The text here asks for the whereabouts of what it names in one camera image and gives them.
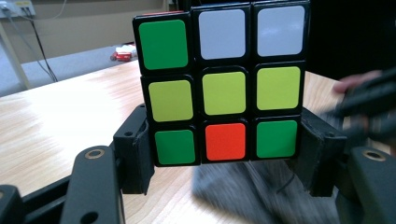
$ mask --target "gray fabric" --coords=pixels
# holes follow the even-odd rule
[[[254,223],[339,223],[334,197],[311,197],[283,161],[197,166],[192,193]]]

